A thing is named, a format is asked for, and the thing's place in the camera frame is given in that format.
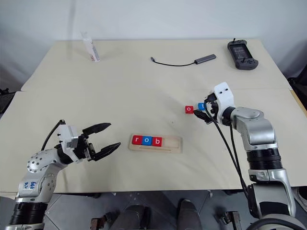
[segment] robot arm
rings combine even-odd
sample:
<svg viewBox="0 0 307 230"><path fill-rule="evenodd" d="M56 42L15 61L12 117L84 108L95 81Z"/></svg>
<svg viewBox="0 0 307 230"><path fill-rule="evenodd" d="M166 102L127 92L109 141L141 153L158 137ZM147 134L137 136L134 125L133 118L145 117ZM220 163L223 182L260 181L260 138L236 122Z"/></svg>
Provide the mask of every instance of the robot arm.
<svg viewBox="0 0 307 230"><path fill-rule="evenodd" d="M263 112L244 107L236 108L226 82L215 86L204 103L208 114L195 110L194 114L198 118L207 124L214 119L222 125L231 125L241 134L248 156L249 178L255 182L248 186L251 215L259 219L283 219L302 226L294 218L295 201L286 169L282 166L275 131L271 123L264 118ZM208 105L211 106L212 115L209 114Z"/></svg>
<svg viewBox="0 0 307 230"><path fill-rule="evenodd" d="M88 143L89 135L109 127L110 123L101 123L83 130L78 136L74 127L60 120L59 144L53 149L44 150L52 132L47 137L42 150L34 154L27 163L28 172L19 183L16 205L10 224L6 230L42 230L45 210L56 187L59 171L72 162L83 159L98 161L115 151L120 143L101 149L96 153L93 145Z"/></svg>

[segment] blue letter block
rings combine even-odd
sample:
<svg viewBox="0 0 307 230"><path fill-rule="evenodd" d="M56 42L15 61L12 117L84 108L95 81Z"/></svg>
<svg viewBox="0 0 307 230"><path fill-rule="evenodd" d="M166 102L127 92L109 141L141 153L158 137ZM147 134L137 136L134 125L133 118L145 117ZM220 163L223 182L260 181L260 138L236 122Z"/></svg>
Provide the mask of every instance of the blue letter block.
<svg viewBox="0 0 307 230"><path fill-rule="evenodd" d="M144 136L142 140L142 145L152 145L152 140L153 140L152 137Z"/></svg>
<svg viewBox="0 0 307 230"><path fill-rule="evenodd" d="M205 110L203 103L198 103L198 109L199 110Z"/></svg>

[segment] table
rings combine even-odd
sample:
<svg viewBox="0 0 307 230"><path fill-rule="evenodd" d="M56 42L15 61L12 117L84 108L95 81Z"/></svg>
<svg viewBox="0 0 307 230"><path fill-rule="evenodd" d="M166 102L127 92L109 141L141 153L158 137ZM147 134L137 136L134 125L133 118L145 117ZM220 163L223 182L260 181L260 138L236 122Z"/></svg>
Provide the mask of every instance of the table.
<svg viewBox="0 0 307 230"><path fill-rule="evenodd" d="M236 106L260 109L276 131L279 152L292 186L306 185L307 120L285 77L257 39L248 47L259 66L237 70L228 40L96 41L101 61L90 61L82 42L56 42L32 77L17 92L0 120L0 192L16 192L28 158L40 150L59 119L78 131L110 122L90 137L96 150L122 145L98 162L71 164L57 179L58 193L107 191L238 189L240 182L214 125L184 113L197 106L214 85L226 81ZM185 64L216 54L209 62L167 67L150 61ZM229 138L229 129L222 131ZM131 151L133 133L175 135L180 154ZM248 163L241 137L234 132L247 184ZM54 135L47 145L57 144Z"/></svg>

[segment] black cable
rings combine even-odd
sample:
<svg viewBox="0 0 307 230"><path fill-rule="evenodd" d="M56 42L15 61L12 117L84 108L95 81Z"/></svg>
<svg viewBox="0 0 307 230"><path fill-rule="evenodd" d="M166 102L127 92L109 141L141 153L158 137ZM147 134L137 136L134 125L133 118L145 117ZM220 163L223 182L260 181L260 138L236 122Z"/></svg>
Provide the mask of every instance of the black cable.
<svg viewBox="0 0 307 230"><path fill-rule="evenodd" d="M229 147L229 145L228 145L228 143L227 143L227 140L226 140L226 138L224 137L224 134L222 133L220 127L219 127L218 124L217 124L217 122L215 121L215 119L214 119L214 118L211 116L211 114L209 113L209 111L208 111L208 109L207 109L207 106L206 106L206 103L204 103L204 105L205 105L204 107L205 107L205 111L206 111L207 115L210 117L210 119L211 119L211 120L213 121L213 123L215 124L217 130L219 131L219 133L220 133L220 135L221 135L221 137L222 137L222 139L223 139L223 141L224 141L224 143L225 143L225 145L226 145L226 147L227 147L227 149L228 149L228 152L229 152L229 155L230 155L230 157L231 157L231 160L232 160L232 162L233 162L233 164L234 164L234 166L235 166L235 168L236 168L236 171L237 171L237 173L238 173L238 175L239 175L239 178L240 178L240 182L241 182L241 185L242 185L242 189L243 189L244 195L246 196L246 198L248 198L248 193L247 193L246 184L245 184L244 179L243 179L243 177L242 177L241 171L239 170L239 168L238 168L238 166L237 166L237 163L236 163L236 161L235 161L235 158L234 158L234 156L233 156L233 154L232 154L232 152L231 152L231 150L230 150L230 147Z"/></svg>
<svg viewBox="0 0 307 230"><path fill-rule="evenodd" d="M231 123L230 123L229 127L230 127L230 138L231 138L232 148L234 150L234 155L235 155L235 159L236 159L236 165L237 165L239 173L240 173L241 185L242 185L243 192L244 192L246 198L248 198L248 188L247 188L245 181L243 180L243 177L242 177L242 172L241 172L241 168L240 168L238 154L236 153L236 145L235 145L235 141L234 141L234 133L233 133L233 130L232 130L232 124Z"/></svg>
<svg viewBox="0 0 307 230"><path fill-rule="evenodd" d="M170 65L170 64L165 64L165 63L157 62L157 61L154 60L153 57L150 57L150 60L153 61L154 63L160 64L160 65L165 65L165 66L189 66L189 65L195 64L195 62L192 62L192 63L186 64L186 65Z"/></svg>
<svg viewBox="0 0 307 230"><path fill-rule="evenodd" d="M44 143L43 143L43 146L42 146L42 149L41 151L43 151L46 147L46 144L49 140L49 138L51 137L51 135L53 134L53 132L59 127L60 124L65 124L65 121L64 120L59 120L59 122L57 122L57 124L53 127L53 129L50 131L50 133L48 134L48 136L46 137Z"/></svg>
<svg viewBox="0 0 307 230"><path fill-rule="evenodd" d="M275 218L265 218L265 219L257 220L256 222L252 223L246 230L257 230L260 227L267 225L267 224L279 224L279 225L291 228L293 230L305 230L304 228L294 223L291 223L291 222L288 222L282 219L275 219Z"/></svg>

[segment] floor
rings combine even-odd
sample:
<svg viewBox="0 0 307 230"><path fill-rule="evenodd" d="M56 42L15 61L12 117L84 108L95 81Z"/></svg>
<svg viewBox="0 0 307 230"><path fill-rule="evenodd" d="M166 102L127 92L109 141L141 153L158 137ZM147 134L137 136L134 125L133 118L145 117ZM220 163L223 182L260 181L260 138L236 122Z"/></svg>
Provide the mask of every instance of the floor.
<svg viewBox="0 0 307 230"><path fill-rule="evenodd" d="M103 193L99 198L54 194L46 211L44 229L89 230L91 218L101 217L109 211L121 212L133 204L142 204L152 210L150 229L175 230L177 204L182 198L194 203L205 230L233 229L231 224L225 226L215 220L214 215L220 210L239 211L242 229L256 220L249 214L247 201L242 193L226 195L221 190L124 192L116 195ZM14 201L0 198L0 230L9 221L13 206ZM296 209L296 217L307 226L307 213L299 204Z"/></svg>

